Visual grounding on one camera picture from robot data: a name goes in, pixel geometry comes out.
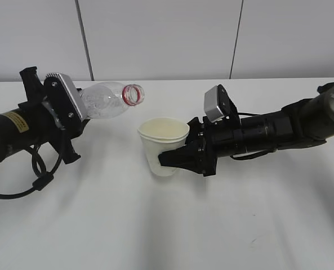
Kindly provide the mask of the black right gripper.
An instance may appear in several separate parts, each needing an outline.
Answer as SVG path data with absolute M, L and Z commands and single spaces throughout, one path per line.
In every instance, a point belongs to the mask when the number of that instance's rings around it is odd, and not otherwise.
M 158 160 L 161 166 L 213 176 L 218 158 L 236 154 L 242 145 L 241 122 L 236 125 L 223 118 L 211 123 L 207 117 L 202 121 L 194 117 L 187 125 L 189 134 L 185 145 L 160 153 Z

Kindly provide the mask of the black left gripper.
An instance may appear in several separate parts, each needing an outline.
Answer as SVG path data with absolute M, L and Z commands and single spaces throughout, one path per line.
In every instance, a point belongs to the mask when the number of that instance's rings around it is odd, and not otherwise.
M 37 68 L 27 67 L 20 72 L 20 76 L 27 101 L 20 103 L 19 108 L 33 122 L 30 126 L 37 132 L 38 143 L 48 142 L 61 155 L 65 164 L 77 161 L 81 156 L 74 151 L 72 139 L 83 133 L 88 123 L 87 117 L 78 129 L 65 129 L 47 101 L 44 81 L 39 80 Z

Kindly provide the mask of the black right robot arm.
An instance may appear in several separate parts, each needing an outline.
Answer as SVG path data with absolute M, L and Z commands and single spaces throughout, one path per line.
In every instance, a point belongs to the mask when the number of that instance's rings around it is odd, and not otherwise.
M 188 122 L 185 144 L 164 151 L 164 167 L 213 176 L 219 157 L 244 161 L 278 150 L 306 149 L 325 144 L 334 136 L 334 82 L 318 87 L 318 95 L 267 114 L 237 110 L 226 89 L 216 85 L 204 94 L 202 121 Z

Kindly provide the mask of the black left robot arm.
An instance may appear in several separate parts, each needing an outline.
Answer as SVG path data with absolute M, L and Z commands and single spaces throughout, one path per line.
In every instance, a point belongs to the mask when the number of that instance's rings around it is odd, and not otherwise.
M 78 160 L 72 139 L 83 133 L 88 122 L 80 89 L 63 73 L 49 73 L 40 81 L 35 66 L 22 70 L 20 77 L 26 101 L 0 114 L 0 163 L 29 146 L 44 143 L 49 143 L 65 164 Z

